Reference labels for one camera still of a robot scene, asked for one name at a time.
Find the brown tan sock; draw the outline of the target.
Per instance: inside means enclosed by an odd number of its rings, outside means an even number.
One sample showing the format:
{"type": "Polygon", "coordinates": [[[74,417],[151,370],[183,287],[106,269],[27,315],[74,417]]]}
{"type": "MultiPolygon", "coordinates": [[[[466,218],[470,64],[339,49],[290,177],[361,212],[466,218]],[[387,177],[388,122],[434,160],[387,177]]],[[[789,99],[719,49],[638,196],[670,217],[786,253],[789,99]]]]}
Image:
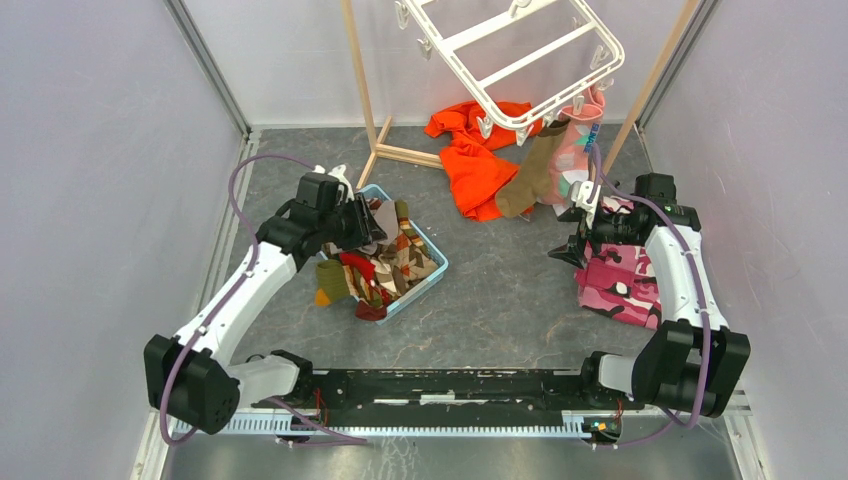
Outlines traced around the brown tan sock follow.
{"type": "Polygon", "coordinates": [[[561,145],[569,120],[556,120],[535,137],[518,173],[495,196],[500,213],[513,218],[525,213],[536,203],[553,205],[562,200],[557,190],[557,172],[550,164],[561,145]]]}

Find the pink sock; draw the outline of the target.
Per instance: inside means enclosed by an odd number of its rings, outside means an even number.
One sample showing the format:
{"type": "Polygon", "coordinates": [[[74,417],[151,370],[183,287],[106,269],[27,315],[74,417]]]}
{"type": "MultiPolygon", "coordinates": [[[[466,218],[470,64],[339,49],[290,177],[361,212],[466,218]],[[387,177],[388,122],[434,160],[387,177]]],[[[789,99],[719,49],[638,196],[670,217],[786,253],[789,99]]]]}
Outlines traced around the pink sock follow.
{"type": "Polygon", "coordinates": [[[588,155],[594,145],[603,123],[606,101],[602,91],[590,87],[584,91],[584,105],[581,112],[572,120],[570,141],[574,154],[574,166],[587,170],[588,155]]]}
{"type": "Polygon", "coordinates": [[[574,182],[589,177],[589,152],[595,143],[600,123],[583,120],[555,120],[536,137],[549,153],[547,173],[550,187],[537,200],[546,205],[564,205],[574,182]]]}

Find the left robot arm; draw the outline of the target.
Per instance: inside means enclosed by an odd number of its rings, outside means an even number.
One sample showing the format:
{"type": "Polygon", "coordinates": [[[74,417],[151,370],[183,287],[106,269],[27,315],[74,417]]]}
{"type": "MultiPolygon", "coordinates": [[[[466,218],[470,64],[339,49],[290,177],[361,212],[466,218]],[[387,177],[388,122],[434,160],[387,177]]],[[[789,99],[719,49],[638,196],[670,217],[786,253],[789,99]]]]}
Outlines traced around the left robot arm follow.
{"type": "Polygon", "coordinates": [[[352,250],[385,237],[342,168],[303,175],[295,197],[262,223],[245,259],[210,303],[174,335],[155,335],[145,345],[148,400],[159,412],[163,439],[175,445],[188,438],[171,435],[171,419],[191,432],[215,434],[237,409],[269,397],[290,407],[306,405],[314,394],[307,361],[270,354],[235,365],[234,351],[271,298],[323,246],[352,250]]]}

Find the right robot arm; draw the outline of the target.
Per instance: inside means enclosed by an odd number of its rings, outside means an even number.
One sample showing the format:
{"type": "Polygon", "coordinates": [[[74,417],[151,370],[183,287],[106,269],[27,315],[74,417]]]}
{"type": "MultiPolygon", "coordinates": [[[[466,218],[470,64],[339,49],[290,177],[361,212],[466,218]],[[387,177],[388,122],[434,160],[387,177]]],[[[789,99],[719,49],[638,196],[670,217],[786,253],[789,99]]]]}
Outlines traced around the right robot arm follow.
{"type": "Polygon", "coordinates": [[[656,332],[635,357],[596,352],[577,382],[580,400],[602,408],[618,391],[667,412],[720,416],[751,353],[746,335],[734,333],[712,295],[701,258],[696,210],[678,204],[670,175],[637,177],[632,194],[615,209],[603,207],[598,186],[575,182],[571,208],[560,216],[578,229],[549,257],[587,271],[604,246],[641,247],[653,269],[661,315],[656,332]]]}

